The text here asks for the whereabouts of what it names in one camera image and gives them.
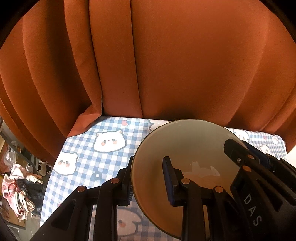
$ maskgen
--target rivet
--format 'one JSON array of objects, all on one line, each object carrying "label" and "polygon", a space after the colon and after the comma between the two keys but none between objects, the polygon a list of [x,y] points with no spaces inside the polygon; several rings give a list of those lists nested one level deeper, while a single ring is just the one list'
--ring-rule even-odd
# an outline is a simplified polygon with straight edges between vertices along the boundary
[{"label": "rivet", "polygon": [[78,191],[78,192],[84,192],[84,190],[85,190],[85,186],[79,186],[79,187],[77,188],[77,191]]},{"label": "rivet", "polygon": [[181,182],[182,182],[183,184],[189,184],[189,183],[190,183],[190,180],[189,180],[188,178],[182,178],[182,179],[181,179]]},{"label": "rivet", "polygon": [[119,178],[117,178],[117,177],[112,178],[111,183],[113,183],[113,184],[119,183]]},{"label": "rivet", "polygon": [[254,159],[254,157],[251,154],[248,154],[248,158]]},{"label": "rivet", "polygon": [[251,168],[249,168],[248,166],[243,166],[243,169],[244,169],[246,172],[250,172],[250,171],[251,171]]},{"label": "rivet", "polygon": [[217,186],[215,187],[215,191],[218,193],[222,193],[224,191],[223,187]]}]

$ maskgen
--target blue checkered tablecloth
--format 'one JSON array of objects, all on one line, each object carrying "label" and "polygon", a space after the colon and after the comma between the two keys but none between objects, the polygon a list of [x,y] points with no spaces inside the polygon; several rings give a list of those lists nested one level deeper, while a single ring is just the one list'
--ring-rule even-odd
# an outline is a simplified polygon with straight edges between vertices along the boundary
[{"label": "blue checkered tablecloth", "polygon": [[[102,185],[127,166],[141,141],[167,121],[139,118],[103,117],[87,132],[67,138],[51,173],[42,207],[42,225],[78,186]],[[287,159],[284,141],[277,135],[230,129],[241,140],[275,157]],[[89,240],[92,241],[94,206]],[[118,207],[118,240],[176,240],[156,228],[142,213],[135,199],[128,207]]]}]

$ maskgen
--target shoe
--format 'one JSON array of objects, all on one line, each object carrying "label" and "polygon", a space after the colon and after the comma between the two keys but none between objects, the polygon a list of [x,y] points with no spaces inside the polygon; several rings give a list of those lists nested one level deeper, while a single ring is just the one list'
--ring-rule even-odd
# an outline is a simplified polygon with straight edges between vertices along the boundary
[{"label": "shoe", "polygon": [[28,163],[27,166],[26,166],[26,170],[27,170],[28,172],[32,173],[32,172],[33,172],[33,167],[32,167],[32,165],[29,165],[29,163]]},{"label": "shoe", "polygon": [[52,173],[53,166],[46,164],[46,172],[50,175]]},{"label": "shoe", "polygon": [[46,165],[47,165],[47,161],[39,160],[37,172],[43,177],[46,176]]}]

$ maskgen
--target cartoon cat print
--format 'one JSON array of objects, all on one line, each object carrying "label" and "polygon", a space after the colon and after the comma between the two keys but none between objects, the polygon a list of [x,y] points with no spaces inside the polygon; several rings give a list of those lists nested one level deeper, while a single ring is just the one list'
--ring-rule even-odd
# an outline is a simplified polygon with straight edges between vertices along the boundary
[{"label": "cartoon cat print", "polygon": [[240,138],[242,141],[248,142],[249,140],[249,135],[246,131],[244,130],[239,130],[239,129],[233,129],[234,134]]},{"label": "cartoon cat print", "polygon": [[151,124],[151,126],[149,127],[149,129],[151,131],[155,130],[156,128],[166,124],[166,123],[169,123],[169,121],[167,120],[150,120],[149,123]]},{"label": "cartoon cat print", "polygon": [[142,219],[131,210],[117,209],[117,232],[118,236],[127,236],[138,232],[138,224]]},{"label": "cartoon cat print", "polygon": [[264,153],[264,154],[270,154],[271,155],[271,151],[270,149],[268,148],[268,146],[266,144],[260,146],[260,149],[261,151]]},{"label": "cartoon cat print", "polygon": [[55,172],[61,175],[71,175],[76,170],[76,162],[78,155],[76,153],[60,152],[54,164]]},{"label": "cartoon cat print", "polygon": [[98,132],[94,142],[94,149],[97,152],[114,152],[126,146],[123,131]]}]

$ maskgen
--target orange curtain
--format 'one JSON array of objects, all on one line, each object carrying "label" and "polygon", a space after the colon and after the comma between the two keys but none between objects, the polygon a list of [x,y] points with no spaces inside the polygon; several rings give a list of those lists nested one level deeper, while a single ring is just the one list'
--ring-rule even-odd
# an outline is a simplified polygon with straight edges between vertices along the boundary
[{"label": "orange curtain", "polygon": [[259,0],[40,0],[0,50],[0,115],[54,163],[102,114],[296,144],[296,45]]},{"label": "orange curtain", "polygon": [[0,50],[0,113],[32,154],[54,164],[67,136],[102,113],[88,9],[67,33],[63,1],[39,1]]}]

